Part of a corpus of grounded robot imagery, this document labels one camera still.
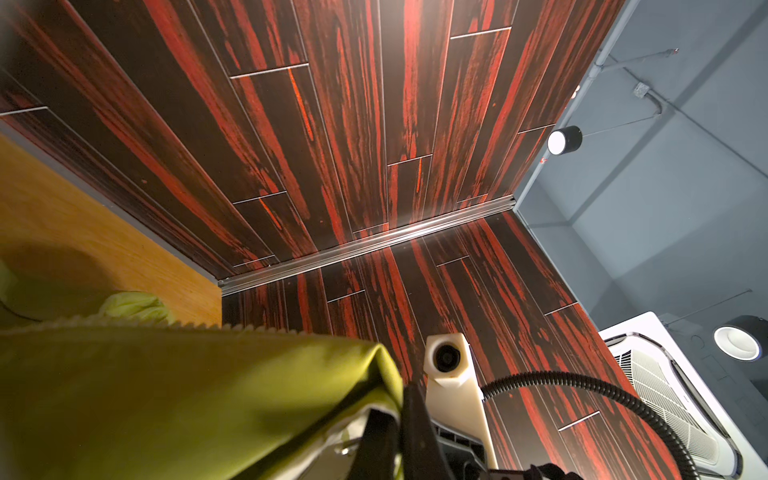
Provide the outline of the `green jacket with printed lining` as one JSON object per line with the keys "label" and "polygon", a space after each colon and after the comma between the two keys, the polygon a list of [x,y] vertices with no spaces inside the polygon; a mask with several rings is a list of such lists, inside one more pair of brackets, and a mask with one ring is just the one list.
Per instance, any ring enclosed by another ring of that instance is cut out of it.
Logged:
{"label": "green jacket with printed lining", "polygon": [[1,271],[5,479],[333,479],[398,421],[387,349],[182,323],[154,295]]}

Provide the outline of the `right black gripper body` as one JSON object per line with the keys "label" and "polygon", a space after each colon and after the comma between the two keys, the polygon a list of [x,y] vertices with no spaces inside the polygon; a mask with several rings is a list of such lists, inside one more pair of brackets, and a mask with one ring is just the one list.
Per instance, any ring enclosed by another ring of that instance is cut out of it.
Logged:
{"label": "right black gripper body", "polygon": [[432,420],[436,439],[455,479],[582,480],[558,465],[530,465],[524,470],[491,469],[484,444],[458,430]]}

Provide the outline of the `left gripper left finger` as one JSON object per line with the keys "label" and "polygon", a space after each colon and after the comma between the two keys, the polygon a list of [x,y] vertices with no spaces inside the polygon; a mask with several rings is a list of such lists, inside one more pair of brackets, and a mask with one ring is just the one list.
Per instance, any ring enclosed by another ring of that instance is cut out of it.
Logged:
{"label": "left gripper left finger", "polygon": [[399,450],[399,424],[388,413],[371,410],[347,480],[392,480]]}

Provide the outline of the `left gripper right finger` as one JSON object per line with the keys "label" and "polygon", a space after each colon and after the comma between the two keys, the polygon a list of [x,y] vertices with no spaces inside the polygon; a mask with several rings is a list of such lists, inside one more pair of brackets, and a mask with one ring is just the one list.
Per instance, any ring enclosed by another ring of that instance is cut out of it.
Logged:
{"label": "left gripper right finger", "polygon": [[417,385],[404,388],[400,444],[406,480],[453,479]]}

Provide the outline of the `round ceiling spotlight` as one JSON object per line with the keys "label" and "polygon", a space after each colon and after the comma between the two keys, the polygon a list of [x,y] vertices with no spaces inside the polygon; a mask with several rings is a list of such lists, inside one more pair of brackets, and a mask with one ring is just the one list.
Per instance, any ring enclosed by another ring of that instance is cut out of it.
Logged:
{"label": "round ceiling spotlight", "polygon": [[727,356],[742,362],[756,362],[767,354],[767,320],[741,315],[713,333],[716,346]]}
{"label": "round ceiling spotlight", "polygon": [[551,155],[560,156],[575,152],[582,143],[582,130],[576,125],[570,125],[550,133],[547,139],[547,150]]}

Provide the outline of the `white ceiling air conditioner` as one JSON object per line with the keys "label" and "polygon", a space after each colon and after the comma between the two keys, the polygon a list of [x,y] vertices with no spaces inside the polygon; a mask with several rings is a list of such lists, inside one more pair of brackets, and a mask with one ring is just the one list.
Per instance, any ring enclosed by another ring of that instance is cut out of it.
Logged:
{"label": "white ceiling air conditioner", "polygon": [[675,431],[703,479],[765,479],[767,465],[684,355],[646,312],[600,337],[637,396]]}

